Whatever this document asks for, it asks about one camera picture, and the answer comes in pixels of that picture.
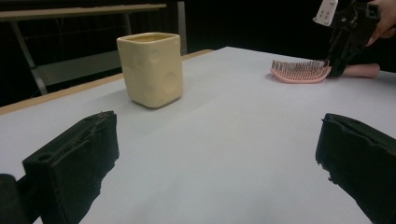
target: hairbrush bristles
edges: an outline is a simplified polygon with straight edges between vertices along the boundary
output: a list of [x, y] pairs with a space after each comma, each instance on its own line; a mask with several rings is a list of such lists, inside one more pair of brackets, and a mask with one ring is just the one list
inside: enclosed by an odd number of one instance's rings
[[330, 73], [328, 60], [285, 63], [273, 60], [272, 73], [287, 83], [318, 83]]

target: robotic arm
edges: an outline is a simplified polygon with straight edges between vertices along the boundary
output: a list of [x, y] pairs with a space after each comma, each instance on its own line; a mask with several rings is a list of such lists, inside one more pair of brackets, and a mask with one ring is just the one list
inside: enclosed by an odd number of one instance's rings
[[351, 0], [344, 8], [337, 8], [337, 0], [323, 0], [314, 22], [333, 29], [327, 59], [332, 70], [329, 77], [340, 77], [349, 62], [363, 52], [376, 24], [377, 6]]

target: finger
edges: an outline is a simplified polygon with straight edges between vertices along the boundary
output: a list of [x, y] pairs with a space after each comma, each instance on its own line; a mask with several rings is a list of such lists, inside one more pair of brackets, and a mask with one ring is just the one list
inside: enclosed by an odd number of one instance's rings
[[381, 38], [391, 38], [396, 34], [396, 28], [390, 28], [381, 35]]
[[384, 17], [377, 25], [375, 28], [375, 35], [377, 35], [378, 37], [382, 37], [382, 35], [390, 30], [390, 28], [392, 27], [393, 22], [391, 22], [388, 18]]
[[367, 42], [366, 47], [371, 46], [372, 44], [374, 44], [374, 42], [380, 37], [379, 31], [378, 31], [378, 27], [375, 28], [375, 30], [373, 31], [372, 36], [369, 39], [369, 42]]
[[367, 3], [368, 5], [378, 5], [379, 1], [378, 0], [373, 0]]

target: hand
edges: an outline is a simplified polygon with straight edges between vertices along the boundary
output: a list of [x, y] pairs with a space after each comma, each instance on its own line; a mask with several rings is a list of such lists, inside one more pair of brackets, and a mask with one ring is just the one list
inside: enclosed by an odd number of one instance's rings
[[381, 18], [366, 46], [372, 45], [379, 37], [391, 38], [396, 34], [393, 27], [396, 24], [396, 0], [374, 0], [368, 4], [378, 5]]

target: dark background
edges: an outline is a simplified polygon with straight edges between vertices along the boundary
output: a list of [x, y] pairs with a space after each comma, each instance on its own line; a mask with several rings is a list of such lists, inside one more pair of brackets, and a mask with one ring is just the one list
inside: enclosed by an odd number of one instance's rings
[[[133, 33], [177, 33], [177, 1], [135, 0], [0, 0], [0, 10], [52, 7], [94, 7], [119, 4], [166, 3], [157, 12], [138, 12], [130, 17]], [[306, 59], [327, 57], [332, 29], [312, 21], [321, 0], [271, 2], [185, 1], [188, 53], [200, 49], [235, 47]], [[117, 49], [124, 35], [120, 15], [64, 18], [19, 23], [36, 65], [83, 57]], [[0, 105], [39, 95], [28, 64], [8, 22], [0, 22]], [[396, 72], [396, 37], [380, 39], [352, 63], [379, 63]], [[99, 77], [107, 71], [70, 83], [49, 87], [57, 91]]]

